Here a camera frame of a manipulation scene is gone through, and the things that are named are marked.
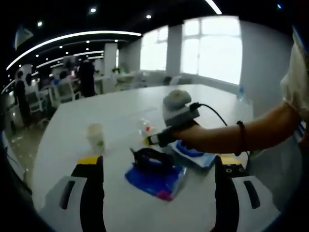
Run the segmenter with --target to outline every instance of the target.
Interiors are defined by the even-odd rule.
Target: water bottle
[[[239,91],[238,91],[238,94],[237,94],[237,100],[240,101],[240,102],[245,101],[245,93],[244,93],[243,85],[239,86]]]

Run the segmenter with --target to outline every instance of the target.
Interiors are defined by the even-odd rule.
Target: black bracelet
[[[241,143],[239,146],[239,152],[235,153],[236,156],[239,156],[241,154],[242,148],[245,148],[245,151],[247,151],[247,143],[246,143],[246,128],[242,121],[238,121],[237,125],[239,125],[240,128],[240,139]]]

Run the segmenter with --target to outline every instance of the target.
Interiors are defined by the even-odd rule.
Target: white sleeve
[[[305,58],[297,44],[293,45],[287,75],[281,81],[283,99],[309,122],[309,77]]]

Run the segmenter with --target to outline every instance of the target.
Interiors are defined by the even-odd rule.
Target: ceiling
[[[287,19],[284,7],[278,9],[281,0],[260,0],[257,3],[245,0],[214,0],[225,15],[238,15],[241,20],[260,23],[277,29],[283,33],[291,33],[291,25]],[[33,46],[52,38],[71,33],[94,30],[121,30],[144,34],[164,25],[181,24],[183,20],[200,16],[214,15],[213,9],[205,0],[88,0],[78,3],[71,0],[23,1],[16,9],[16,27],[10,28],[16,32],[22,25],[33,33],[33,37],[18,47],[13,48],[14,33],[11,36],[11,46],[8,48],[6,66],[16,57]],[[34,67],[49,60],[89,51],[103,50],[105,42],[118,40],[121,48],[125,44],[140,37],[132,35],[101,34],[83,35],[57,41],[43,46],[21,58],[8,73],[13,74],[19,64],[31,63]]]

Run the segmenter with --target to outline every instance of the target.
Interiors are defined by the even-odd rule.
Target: clear plastic cup
[[[105,149],[103,127],[100,123],[89,125],[87,130],[87,140],[94,155],[101,155]]]

